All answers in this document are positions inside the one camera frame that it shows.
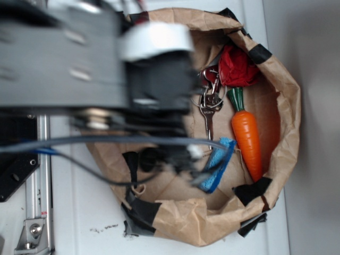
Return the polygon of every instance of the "toy carrot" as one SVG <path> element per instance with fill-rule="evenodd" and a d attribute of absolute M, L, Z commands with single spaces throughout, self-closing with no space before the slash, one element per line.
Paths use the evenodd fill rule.
<path fill-rule="evenodd" d="M 237 144 L 241 149 L 243 160 L 254 182 L 262 177 L 260 139 L 256 119 L 247 112 L 243 105 L 243 89 L 232 88 L 228 91 L 236 113 L 232 118 L 232 127 Z"/>

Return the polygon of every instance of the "blue sponge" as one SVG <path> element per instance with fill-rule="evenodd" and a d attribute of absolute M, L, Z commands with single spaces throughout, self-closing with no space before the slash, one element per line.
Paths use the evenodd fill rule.
<path fill-rule="evenodd" d="M 217 188 L 217 185 L 221 181 L 222 175 L 227 168 L 227 165 L 232 157 L 236 141 L 227 137 L 221 137 L 219 140 L 221 145 L 224 145 L 228 148 L 227 151 L 222 149 L 214 148 L 206 166 L 203 169 L 203 172 L 209 172 L 212 168 L 218 167 L 212 175 L 203 181 L 198 188 L 205 191 L 206 193 L 213 193 Z"/>

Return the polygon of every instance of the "black tape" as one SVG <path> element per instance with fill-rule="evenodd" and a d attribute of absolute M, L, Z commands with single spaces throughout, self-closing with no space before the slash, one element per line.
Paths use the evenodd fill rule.
<path fill-rule="evenodd" d="M 235 16 L 235 14 L 229 8 L 226 8 L 226 9 L 220 11 L 218 14 L 221 15 L 221 16 L 227 17 L 227 18 L 231 18 L 231 19 L 236 20 L 237 22 L 239 22 L 239 20 Z M 241 28 L 241 32 L 245 36 L 248 36 L 250 39 L 252 39 L 250 34 L 248 34 L 244 28 Z"/>
<path fill-rule="evenodd" d="M 132 207 L 129 210 L 122 204 L 122 209 L 129 227 L 126 227 L 128 234 L 153 235 L 156 231 L 152 224 L 155 220 L 161 203 L 149 203 L 136 198 L 132 190 L 126 193 L 126 201 Z"/>
<path fill-rule="evenodd" d="M 266 192 L 271 181 L 272 179 L 270 178 L 262 177 L 256 183 L 235 187 L 233 188 L 233 191 L 244 206 L 247 206 L 253 199 L 262 196 Z"/>
<path fill-rule="evenodd" d="M 242 237 L 246 237 L 250 231 L 255 230 L 257 224 L 267 221 L 267 214 L 264 212 L 256 217 L 241 223 L 241 228 L 237 231 Z"/>
<path fill-rule="evenodd" d="M 257 44 L 248 52 L 248 55 L 255 64 L 259 65 L 267 61 L 272 56 L 272 53 L 264 48 L 262 44 Z"/>
<path fill-rule="evenodd" d="M 129 151 L 123 154 L 123 157 L 130 169 L 131 182 L 137 182 L 137 170 L 138 170 L 138 153 Z"/>

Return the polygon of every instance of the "paper bag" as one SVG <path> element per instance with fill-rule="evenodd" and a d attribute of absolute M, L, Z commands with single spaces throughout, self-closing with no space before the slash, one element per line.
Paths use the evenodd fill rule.
<path fill-rule="evenodd" d="M 253 184 L 241 153 L 235 150 L 217 190 L 206 194 L 191 187 L 183 178 L 163 172 L 152 181 L 131 190 L 112 186 L 126 214 L 129 233 L 170 238 L 196 246 L 214 243 L 274 207 L 278 195 L 290 176 L 298 156 L 301 115 L 300 88 L 286 68 L 263 46 L 253 41 L 242 25 L 226 9 L 220 14 L 187 8 L 165 8 L 148 13 L 150 21 L 187 25 L 195 45 L 194 65 L 207 67 L 231 39 L 257 64 L 263 74 L 258 84 L 244 88 L 245 109 L 258 122 L 264 176 Z M 214 115 L 214 137 L 234 138 L 231 118 L 234 110 L 225 99 Z M 189 136 L 206 138 L 205 121 L 198 107 L 185 117 Z M 88 144 L 103 174 L 118 182 L 131 181 L 122 156 L 139 151 L 141 145 Z M 211 153 L 202 146 L 203 167 Z M 148 174 L 138 171 L 138 179 Z"/>

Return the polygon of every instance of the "red fabric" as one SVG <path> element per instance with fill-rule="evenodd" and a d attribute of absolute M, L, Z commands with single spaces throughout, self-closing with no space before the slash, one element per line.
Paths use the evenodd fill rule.
<path fill-rule="evenodd" d="M 260 70 L 250 57 L 234 45 L 223 48 L 218 63 L 218 72 L 222 85 L 246 87 L 259 81 Z"/>

